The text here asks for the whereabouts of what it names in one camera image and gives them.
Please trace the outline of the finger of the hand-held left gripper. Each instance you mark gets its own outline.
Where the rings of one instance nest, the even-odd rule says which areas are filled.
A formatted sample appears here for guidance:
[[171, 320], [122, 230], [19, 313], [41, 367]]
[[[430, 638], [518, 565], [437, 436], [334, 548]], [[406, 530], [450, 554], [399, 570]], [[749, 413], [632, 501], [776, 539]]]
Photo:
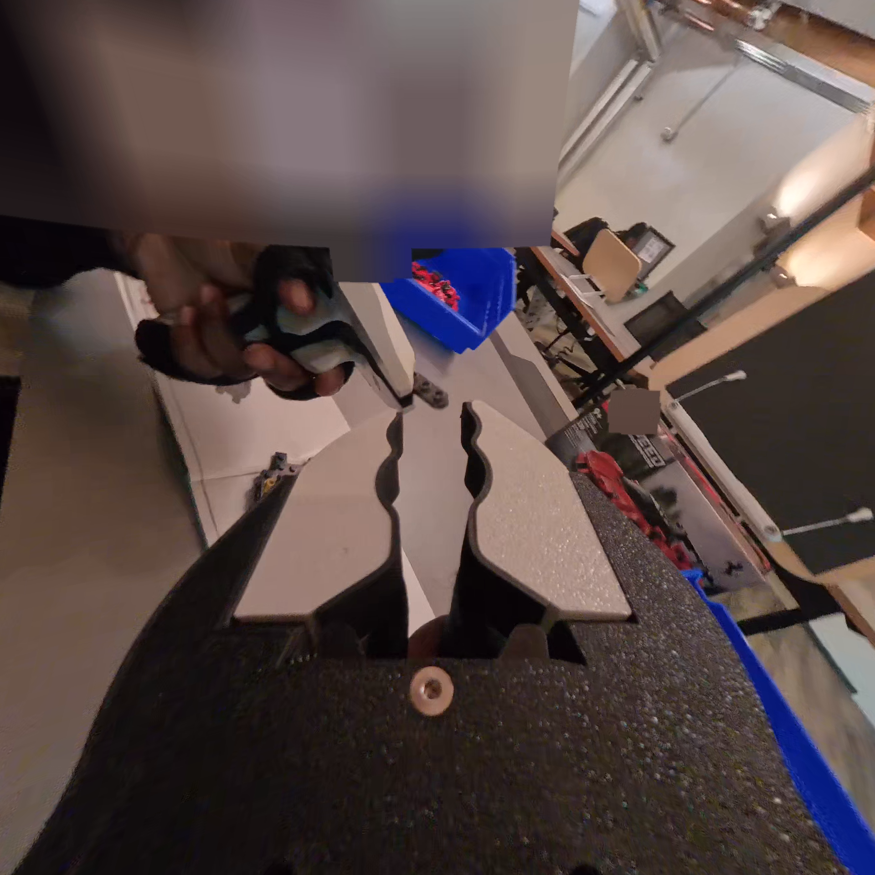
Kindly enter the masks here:
[[405, 398], [413, 396], [415, 353], [404, 328], [377, 283], [340, 283], [344, 320], [349, 323], [364, 354], [387, 356], [390, 350], [405, 352]]
[[405, 409], [405, 352], [390, 350], [387, 356], [354, 352], [356, 371], [389, 407]]

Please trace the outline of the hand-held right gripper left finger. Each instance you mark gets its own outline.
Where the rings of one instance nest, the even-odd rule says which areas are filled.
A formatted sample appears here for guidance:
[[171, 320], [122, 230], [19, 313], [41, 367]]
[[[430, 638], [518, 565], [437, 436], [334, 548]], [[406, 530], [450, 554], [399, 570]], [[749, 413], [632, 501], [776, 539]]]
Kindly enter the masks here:
[[309, 621], [363, 596], [353, 619], [392, 600], [407, 623], [399, 492], [403, 415], [381, 412], [345, 432], [301, 469], [234, 610], [244, 621]]

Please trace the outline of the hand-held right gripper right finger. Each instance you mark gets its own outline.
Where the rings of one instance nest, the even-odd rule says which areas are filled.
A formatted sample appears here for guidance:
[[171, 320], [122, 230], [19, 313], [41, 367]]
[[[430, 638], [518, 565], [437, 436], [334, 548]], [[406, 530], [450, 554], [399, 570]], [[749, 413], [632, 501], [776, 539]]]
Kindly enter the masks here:
[[571, 474], [481, 400], [461, 413], [472, 498], [466, 542], [485, 570], [549, 619], [624, 622], [633, 609]]

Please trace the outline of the black lego model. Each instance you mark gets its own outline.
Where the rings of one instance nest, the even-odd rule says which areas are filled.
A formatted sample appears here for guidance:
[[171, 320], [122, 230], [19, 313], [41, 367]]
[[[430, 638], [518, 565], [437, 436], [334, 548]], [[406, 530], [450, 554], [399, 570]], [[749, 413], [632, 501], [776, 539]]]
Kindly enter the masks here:
[[249, 492], [249, 506], [255, 507], [283, 479], [295, 479], [303, 466], [303, 463], [290, 462], [285, 453], [274, 453], [268, 467], [262, 469], [254, 478]]

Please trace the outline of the white instruction booklet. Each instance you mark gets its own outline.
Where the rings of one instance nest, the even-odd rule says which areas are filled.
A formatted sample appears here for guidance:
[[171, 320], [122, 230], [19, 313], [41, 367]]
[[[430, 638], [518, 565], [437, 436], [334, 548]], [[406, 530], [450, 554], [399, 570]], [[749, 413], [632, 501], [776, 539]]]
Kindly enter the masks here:
[[332, 398], [284, 401], [262, 381], [213, 387], [146, 372], [180, 448], [206, 546], [245, 513], [276, 453], [301, 465], [350, 430]]

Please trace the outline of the pile of red lego pieces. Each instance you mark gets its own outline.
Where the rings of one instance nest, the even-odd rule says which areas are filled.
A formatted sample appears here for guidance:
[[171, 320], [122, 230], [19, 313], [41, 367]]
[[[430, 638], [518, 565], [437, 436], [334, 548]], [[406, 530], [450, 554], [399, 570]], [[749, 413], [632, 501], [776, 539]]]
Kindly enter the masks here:
[[460, 295], [455, 286], [440, 272], [430, 268], [420, 261], [411, 263], [412, 278], [427, 291], [436, 301], [442, 303], [452, 312], [459, 313]]

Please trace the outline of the person's left hand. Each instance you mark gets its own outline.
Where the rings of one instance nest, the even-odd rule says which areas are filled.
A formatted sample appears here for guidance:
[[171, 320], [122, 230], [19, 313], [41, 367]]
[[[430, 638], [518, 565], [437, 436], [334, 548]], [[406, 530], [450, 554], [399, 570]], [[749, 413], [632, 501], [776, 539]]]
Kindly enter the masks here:
[[147, 233], [122, 241], [152, 306], [168, 320], [170, 358], [186, 377], [260, 378], [279, 396], [330, 397], [348, 382], [348, 362], [314, 374], [267, 344], [235, 336], [230, 300], [252, 290], [264, 245]]

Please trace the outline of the person's right hand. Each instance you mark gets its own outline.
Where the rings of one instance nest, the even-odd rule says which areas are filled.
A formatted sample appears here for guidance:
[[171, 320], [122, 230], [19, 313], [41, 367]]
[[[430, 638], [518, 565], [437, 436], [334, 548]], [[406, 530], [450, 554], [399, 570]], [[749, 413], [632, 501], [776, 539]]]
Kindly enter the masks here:
[[421, 662], [440, 656], [446, 619], [446, 614], [432, 618], [410, 635], [407, 648], [409, 660]]

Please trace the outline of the blue storage bin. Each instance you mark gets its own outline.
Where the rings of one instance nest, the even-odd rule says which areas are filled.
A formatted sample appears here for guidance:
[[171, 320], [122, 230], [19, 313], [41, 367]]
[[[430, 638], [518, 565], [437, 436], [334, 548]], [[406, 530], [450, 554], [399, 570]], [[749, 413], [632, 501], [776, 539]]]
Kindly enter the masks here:
[[727, 608], [711, 600], [701, 586], [703, 573], [682, 575], [704, 601], [734, 648], [760, 697], [793, 784], [847, 872], [874, 872], [874, 836], [855, 803], [831, 770], [778, 686], [747, 643]]
[[441, 302], [413, 276], [381, 286], [393, 309], [448, 350], [474, 350], [514, 309], [516, 263], [504, 248], [448, 248], [419, 259], [457, 293], [458, 305]]

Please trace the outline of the black red toy box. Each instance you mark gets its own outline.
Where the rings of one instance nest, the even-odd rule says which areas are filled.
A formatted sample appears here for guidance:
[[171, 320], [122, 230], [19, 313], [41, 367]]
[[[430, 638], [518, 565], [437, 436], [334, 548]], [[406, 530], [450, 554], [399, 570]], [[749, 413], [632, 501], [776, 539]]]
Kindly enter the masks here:
[[766, 585], [772, 571], [766, 554], [666, 423], [651, 436], [611, 432], [608, 405], [588, 404], [547, 447], [570, 467], [587, 452], [610, 456], [640, 514], [667, 540], [684, 544], [714, 591]]

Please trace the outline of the long wooden desk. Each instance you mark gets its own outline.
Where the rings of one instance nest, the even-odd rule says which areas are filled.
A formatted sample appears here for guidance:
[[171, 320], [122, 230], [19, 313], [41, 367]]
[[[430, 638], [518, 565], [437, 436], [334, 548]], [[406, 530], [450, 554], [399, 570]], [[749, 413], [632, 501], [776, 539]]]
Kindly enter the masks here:
[[520, 249], [517, 256], [520, 263], [527, 264], [531, 278], [567, 333], [594, 365], [589, 381], [640, 348], [623, 319], [614, 314], [614, 306], [597, 290], [595, 281], [578, 268], [567, 244], [562, 243], [560, 248]]

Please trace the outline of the wooden chair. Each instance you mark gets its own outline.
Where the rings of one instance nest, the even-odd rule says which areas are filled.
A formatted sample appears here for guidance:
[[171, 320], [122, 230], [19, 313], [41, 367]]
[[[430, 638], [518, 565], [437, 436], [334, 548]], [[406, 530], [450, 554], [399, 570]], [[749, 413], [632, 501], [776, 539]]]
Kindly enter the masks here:
[[608, 304], [618, 304], [638, 284], [641, 261], [610, 229], [602, 228], [582, 259], [585, 282]]

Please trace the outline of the black panel board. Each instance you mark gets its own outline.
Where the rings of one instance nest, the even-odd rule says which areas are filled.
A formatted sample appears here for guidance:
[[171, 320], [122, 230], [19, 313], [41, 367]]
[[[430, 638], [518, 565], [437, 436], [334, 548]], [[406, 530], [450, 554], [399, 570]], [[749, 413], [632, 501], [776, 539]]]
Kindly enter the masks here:
[[773, 562], [872, 626], [873, 520], [801, 528], [873, 509], [873, 190], [778, 267], [651, 385]]

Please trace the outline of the black pole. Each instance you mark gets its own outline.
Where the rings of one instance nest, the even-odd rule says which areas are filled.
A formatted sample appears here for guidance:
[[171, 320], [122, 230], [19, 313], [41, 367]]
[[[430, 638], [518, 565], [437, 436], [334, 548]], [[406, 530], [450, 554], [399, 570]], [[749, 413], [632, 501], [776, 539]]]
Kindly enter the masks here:
[[655, 335], [647, 343], [640, 345], [633, 353], [620, 360], [618, 364], [607, 369], [597, 381], [587, 388], [585, 393], [574, 401], [576, 411], [582, 411], [591, 401], [596, 401], [605, 394], [608, 386], [630, 373], [647, 357], [651, 357], [660, 346], [668, 343], [674, 336], [681, 333], [684, 327], [697, 320], [706, 311], [727, 300], [738, 288], [757, 274], [775, 266], [779, 258], [789, 251], [803, 237], [822, 225], [827, 219], [843, 209], [848, 203], [870, 189], [874, 182], [874, 165], [870, 165], [858, 178], [848, 183], [833, 195], [828, 201], [818, 206], [813, 213], [792, 226], [783, 234], [762, 246], [758, 255], [745, 263], [741, 268], [708, 292], [677, 320], [666, 325], [664, 330]]

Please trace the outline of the aluminium frame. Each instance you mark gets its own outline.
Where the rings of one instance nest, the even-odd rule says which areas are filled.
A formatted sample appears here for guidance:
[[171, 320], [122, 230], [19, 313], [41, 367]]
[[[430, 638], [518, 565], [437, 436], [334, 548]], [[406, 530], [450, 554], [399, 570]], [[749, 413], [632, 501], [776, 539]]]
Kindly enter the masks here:
[[643, 87], [662, 55], [654, 2], [580, 1], [565, 99], [558, 190]]

